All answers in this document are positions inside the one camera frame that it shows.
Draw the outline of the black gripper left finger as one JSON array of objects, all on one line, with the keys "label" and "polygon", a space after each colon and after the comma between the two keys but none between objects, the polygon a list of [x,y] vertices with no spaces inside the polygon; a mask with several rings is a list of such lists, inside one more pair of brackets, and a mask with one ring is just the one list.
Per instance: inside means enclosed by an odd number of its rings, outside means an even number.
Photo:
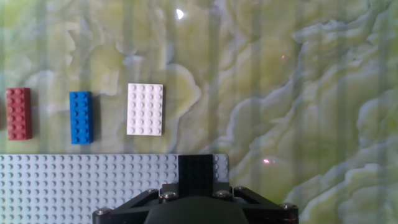
[{"label": "black gripper left finger", "polygon": [[152,208],[178,198],[178,183],[163,184],[160,189],[145,190],[114,209],[97,209],[92,214],[92,224],[144,223]]}]

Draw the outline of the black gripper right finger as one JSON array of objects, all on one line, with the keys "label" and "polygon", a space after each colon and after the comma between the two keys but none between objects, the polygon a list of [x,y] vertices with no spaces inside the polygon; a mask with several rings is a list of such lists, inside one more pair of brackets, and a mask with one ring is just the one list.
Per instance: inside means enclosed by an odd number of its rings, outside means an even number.
[{"label": "black gripper right finger", "polygon": [[299,208],[292,203],[276,204],[253,190],[229,183],[215,183],[213,198],[232,205],[248,223],[299,224]]}]

